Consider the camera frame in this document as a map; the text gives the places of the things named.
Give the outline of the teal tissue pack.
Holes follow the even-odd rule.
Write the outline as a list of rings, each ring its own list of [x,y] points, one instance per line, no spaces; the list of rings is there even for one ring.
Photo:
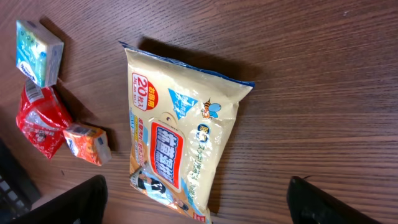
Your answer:
[[[37,86],[57,83],[64,42],[36,21],[16,21],[16,67]]]

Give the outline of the beige wet wipes pack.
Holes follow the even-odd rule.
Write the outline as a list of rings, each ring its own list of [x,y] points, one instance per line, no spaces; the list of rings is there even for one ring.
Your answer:
[[[130,184],[201,223],[216,168],[253,82],[123,44],[132,148]]]

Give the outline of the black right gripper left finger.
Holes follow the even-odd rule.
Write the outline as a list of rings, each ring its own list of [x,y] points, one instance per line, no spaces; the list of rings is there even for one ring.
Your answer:
[[[106,179],[103,175],[96,175],[11,223],[101,224],[107,201]]]

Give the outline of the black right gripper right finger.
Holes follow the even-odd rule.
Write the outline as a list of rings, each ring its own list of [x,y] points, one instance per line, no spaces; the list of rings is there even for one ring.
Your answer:
[[[298,176],[290,179],[287,204],[294,224],[381,224]]]

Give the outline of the red snack bag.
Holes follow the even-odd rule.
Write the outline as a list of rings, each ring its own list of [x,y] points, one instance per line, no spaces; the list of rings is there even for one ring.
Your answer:
[[[51,159],[65,142],[63,131],[73,122],[57,91],[40,88],[27,79],[16,116],[18,128],[46,158]]]

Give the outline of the orange tissue pack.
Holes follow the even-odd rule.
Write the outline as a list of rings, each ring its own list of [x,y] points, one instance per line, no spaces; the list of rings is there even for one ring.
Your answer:
[[[107,134],[100,128],[73,123],[63,135],[72,154],[80,159],[102,166],[112,158]]]

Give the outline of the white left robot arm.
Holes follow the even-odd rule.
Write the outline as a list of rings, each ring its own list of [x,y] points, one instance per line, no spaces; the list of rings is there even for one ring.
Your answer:
[[[38,188],[1,141],[1,223],[29,213],[39,198]]]

